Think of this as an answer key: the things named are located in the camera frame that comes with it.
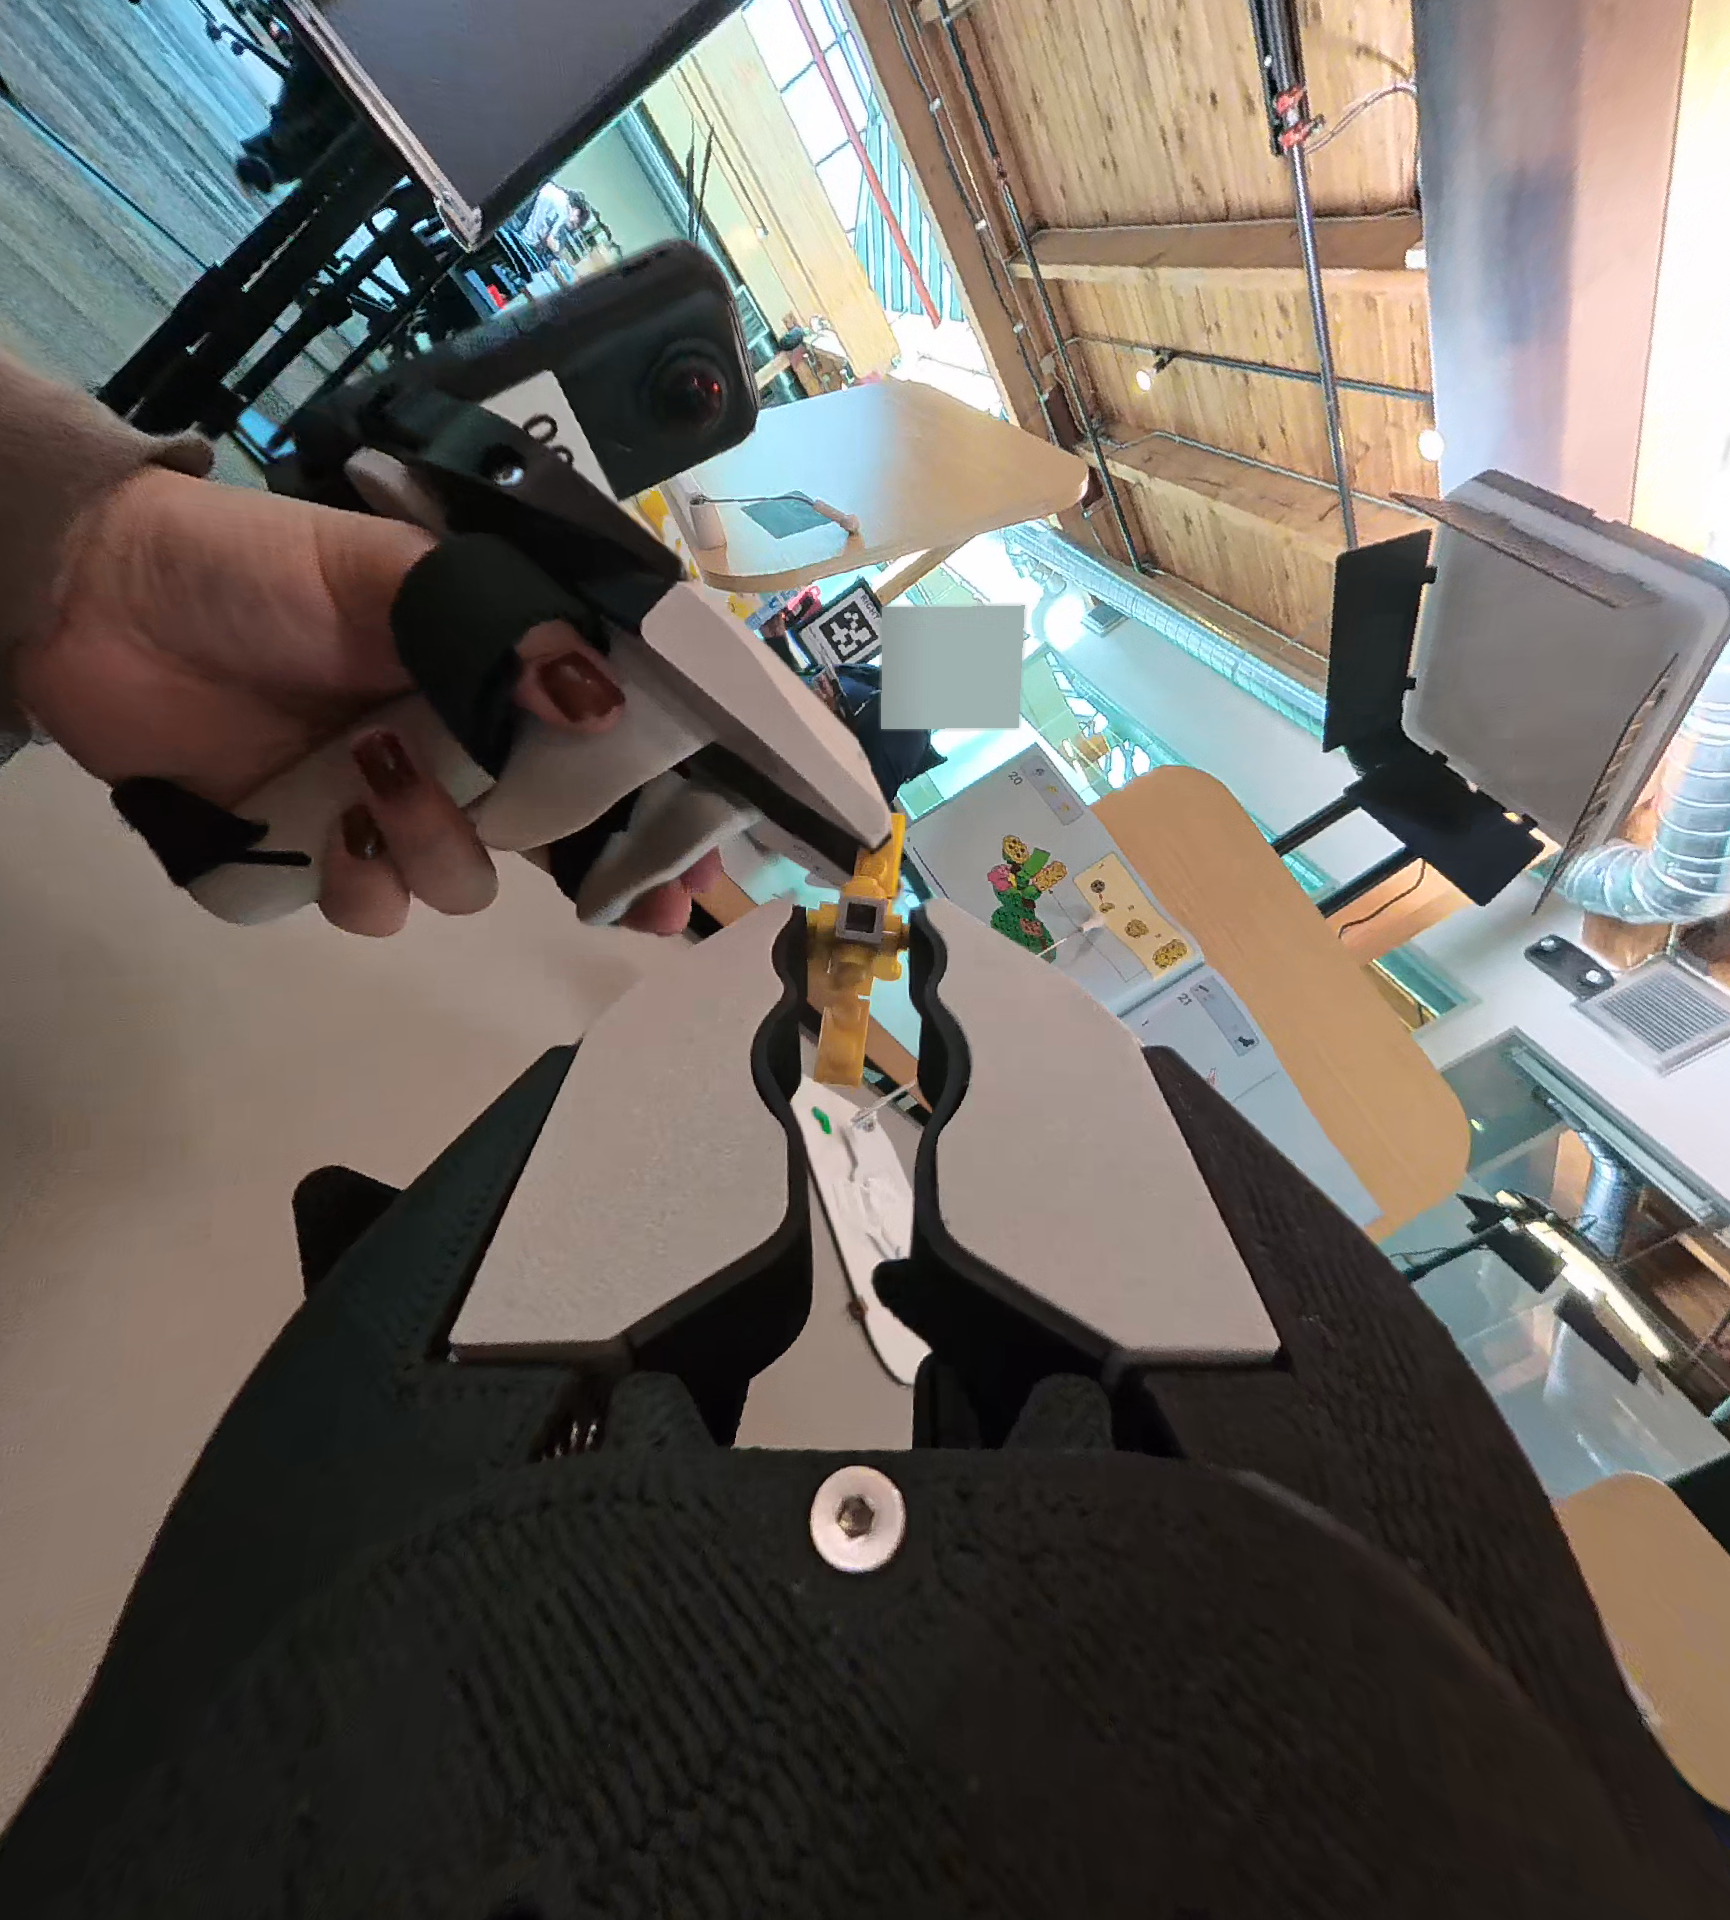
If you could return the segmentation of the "white light panel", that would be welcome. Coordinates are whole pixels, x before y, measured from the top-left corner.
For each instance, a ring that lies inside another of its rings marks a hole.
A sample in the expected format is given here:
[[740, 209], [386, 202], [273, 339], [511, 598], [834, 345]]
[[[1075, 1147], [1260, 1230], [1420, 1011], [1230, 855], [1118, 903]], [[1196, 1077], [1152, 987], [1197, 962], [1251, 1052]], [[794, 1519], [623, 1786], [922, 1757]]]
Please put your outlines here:
[[1332, 563], [1323, 749], [1475, 906], [1604, 847], [1730, 642], [1730, 568], [1485, 469]]

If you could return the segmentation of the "printed tag marker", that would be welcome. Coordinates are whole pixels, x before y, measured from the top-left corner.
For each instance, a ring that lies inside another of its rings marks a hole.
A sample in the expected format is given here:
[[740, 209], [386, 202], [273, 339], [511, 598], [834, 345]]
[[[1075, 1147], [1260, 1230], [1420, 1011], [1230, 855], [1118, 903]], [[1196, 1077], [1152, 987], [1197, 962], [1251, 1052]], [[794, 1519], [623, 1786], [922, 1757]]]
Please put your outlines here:
[[819, 667], [853, 670], [881, 651], [883, 608], [868, 580], [855, 580], [807, 611], [794, 627], [802, 651]]

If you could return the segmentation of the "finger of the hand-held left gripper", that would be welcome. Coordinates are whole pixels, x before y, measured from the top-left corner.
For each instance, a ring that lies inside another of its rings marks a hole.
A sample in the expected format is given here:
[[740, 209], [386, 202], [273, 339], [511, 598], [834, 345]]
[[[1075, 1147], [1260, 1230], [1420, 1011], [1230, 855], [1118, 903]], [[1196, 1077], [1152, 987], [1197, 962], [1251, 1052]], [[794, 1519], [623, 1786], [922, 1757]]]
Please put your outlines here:
[[855, 736], [707, 587], [663, 590], [637, 622], [636, 659], [700, 738], [707, 777], [769, 827], [839, 877], [890, 846], [892, 808]]

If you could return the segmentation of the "person's left hand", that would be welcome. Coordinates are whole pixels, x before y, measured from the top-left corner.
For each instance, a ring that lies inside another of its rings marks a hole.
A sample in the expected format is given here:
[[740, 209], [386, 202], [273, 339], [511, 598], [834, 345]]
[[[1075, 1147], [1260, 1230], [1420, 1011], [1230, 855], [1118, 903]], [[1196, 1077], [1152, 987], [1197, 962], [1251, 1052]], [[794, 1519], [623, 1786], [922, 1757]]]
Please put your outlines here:
[[[210, 803], [260, 791], [408, 689], [398, 587], [434, 537], [413, 524], [148, 466], [71, 527], [46, 623], [13, 655], [20, 711], [108, 783], [161, 777]], [[568, 623], [516, 643], [516, 707], [573, 733], [623, 692]], [[494, 857], [398, 732], [353, 736], [364, 793], [322, 855], [320, 911], [369, 939], [413, 901], [494, 903]]]

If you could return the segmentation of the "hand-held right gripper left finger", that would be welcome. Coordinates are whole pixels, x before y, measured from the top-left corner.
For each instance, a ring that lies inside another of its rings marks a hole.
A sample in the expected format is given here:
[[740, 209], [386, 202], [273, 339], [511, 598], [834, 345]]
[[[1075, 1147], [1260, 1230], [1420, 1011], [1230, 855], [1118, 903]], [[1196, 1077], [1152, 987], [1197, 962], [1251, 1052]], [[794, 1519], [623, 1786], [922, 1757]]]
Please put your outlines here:
[[599, 1364], [802, 1221], [799, 1031], [769, 901], [589, 1024], [452, 1329], [460, 1362]]

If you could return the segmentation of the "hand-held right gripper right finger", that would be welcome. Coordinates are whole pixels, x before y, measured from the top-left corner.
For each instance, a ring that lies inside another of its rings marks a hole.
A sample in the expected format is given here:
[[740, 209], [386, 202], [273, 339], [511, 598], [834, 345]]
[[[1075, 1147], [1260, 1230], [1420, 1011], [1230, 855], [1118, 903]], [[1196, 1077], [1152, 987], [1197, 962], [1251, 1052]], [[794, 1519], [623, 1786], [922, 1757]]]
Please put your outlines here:
[[1130, 1028], [946, 899], [909, 927], [926, 1221], [1085, 1355], [1257, 1365], [1262, 1292]]

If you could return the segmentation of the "brick instruction booklet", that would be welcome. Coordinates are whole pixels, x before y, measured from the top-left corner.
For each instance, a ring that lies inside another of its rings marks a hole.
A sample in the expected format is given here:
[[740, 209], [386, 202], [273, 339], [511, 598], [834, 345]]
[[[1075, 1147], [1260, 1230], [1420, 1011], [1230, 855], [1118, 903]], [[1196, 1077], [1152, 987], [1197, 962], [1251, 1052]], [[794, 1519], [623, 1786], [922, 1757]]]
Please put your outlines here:
[[967, 911], [1088, 992], [1141, 1046], [1176, 1052], [1359, 1227], [1379, 1210], [1246, 997], [1176, 923], [1041, 749], [915, 817], [904, 855], [926, 896]]

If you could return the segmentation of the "wooden booklet stand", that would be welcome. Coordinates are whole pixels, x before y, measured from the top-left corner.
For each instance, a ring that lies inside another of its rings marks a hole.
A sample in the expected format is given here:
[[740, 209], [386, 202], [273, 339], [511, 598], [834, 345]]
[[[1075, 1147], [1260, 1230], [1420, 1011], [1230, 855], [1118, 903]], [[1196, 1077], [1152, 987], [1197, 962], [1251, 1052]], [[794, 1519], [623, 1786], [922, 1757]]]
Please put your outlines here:
[[1450, 1201], [1470, 1157], [1457, 1095], [1236, 796], [1205, 772], [1161, 766], [1091, 813], [1236, 989], [1379, 1203], [1370, 1235]]

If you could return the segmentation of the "tan wooden board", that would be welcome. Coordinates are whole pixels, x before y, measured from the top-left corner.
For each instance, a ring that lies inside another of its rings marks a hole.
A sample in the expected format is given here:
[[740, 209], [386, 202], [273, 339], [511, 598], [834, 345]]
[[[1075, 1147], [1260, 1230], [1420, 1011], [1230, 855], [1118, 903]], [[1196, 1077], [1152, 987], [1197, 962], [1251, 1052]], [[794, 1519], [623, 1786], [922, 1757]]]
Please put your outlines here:
[[1730, 1812], [1730, 1554], [1666, 1481], [1617, 1474], [1558, 1499], [1625, 1691], [1698, 1798]]

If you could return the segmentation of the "tan wooden table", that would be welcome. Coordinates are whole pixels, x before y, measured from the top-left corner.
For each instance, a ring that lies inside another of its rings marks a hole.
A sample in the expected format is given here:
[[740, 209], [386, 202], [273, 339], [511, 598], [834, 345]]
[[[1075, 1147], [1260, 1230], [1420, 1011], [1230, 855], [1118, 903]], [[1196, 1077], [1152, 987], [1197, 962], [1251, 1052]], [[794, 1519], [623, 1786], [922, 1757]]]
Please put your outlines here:
[[763, 598], [1073, 509], [1073, 452], [907, 380], [763, 406], [659, 492], [711, 587]]

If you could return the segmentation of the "yellow brick assembly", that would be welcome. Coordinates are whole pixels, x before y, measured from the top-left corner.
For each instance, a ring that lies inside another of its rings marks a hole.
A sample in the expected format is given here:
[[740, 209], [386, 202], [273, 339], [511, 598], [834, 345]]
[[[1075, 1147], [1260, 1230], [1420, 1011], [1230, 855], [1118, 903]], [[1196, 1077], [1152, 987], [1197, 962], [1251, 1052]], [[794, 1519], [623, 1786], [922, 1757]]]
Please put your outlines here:
[[812, 1077], [858, 1088], [869, 1057], [873, 989], [899, 979], [907, 923], [897, 910], [907, 819], [894, 809], [885, 840], [859, 851], [836, 896], [803, 911], [805, 1001], [817, 1015]]

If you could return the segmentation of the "air vent grille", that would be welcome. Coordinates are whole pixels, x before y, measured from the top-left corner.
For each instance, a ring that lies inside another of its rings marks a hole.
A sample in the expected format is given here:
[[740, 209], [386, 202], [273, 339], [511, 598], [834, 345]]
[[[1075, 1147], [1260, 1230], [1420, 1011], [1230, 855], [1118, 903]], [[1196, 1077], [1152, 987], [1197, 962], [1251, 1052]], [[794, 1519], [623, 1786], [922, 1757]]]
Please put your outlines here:
[[1574, 1010], [1655, 1075], [1730, 1046], [1730, 989], [1666, 954], [1612, 975]]

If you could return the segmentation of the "large black screen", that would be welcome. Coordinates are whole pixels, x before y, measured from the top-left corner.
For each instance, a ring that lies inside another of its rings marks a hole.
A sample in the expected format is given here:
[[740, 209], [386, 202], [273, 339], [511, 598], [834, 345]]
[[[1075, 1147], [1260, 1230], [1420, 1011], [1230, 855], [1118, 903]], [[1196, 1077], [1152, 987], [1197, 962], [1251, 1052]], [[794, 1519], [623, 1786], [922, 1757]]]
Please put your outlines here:
[[281, 2], [291, 36], [475, 251], [736, 2]]

